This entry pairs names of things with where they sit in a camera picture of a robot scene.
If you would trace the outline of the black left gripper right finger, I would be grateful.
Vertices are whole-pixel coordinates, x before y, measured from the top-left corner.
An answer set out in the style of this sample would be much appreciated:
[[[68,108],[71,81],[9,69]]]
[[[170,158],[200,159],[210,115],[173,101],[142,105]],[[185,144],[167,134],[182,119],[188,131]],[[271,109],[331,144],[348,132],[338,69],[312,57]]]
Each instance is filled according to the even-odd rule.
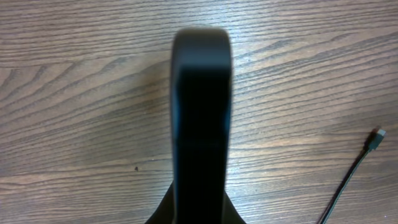
[[[246,224],[226,192],[224,192],[223,224]]]

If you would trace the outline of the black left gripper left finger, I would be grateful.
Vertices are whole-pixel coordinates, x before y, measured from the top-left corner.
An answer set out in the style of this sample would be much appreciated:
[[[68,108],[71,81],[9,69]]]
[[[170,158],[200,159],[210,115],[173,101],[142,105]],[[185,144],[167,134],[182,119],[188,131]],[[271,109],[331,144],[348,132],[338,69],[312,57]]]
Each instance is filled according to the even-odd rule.
[[[155,212],[145,224],[174,224],[174,184],[171,183]]]

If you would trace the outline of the blue Samsung Galaxy smartphone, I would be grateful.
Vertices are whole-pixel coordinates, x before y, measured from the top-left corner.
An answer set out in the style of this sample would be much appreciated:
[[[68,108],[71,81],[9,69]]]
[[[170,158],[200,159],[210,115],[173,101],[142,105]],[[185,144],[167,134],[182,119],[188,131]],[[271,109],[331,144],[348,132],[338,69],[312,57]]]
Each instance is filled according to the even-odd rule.
[[[176,223],[222,222],[231,94],[227,32],[180,30],[170,71]]]

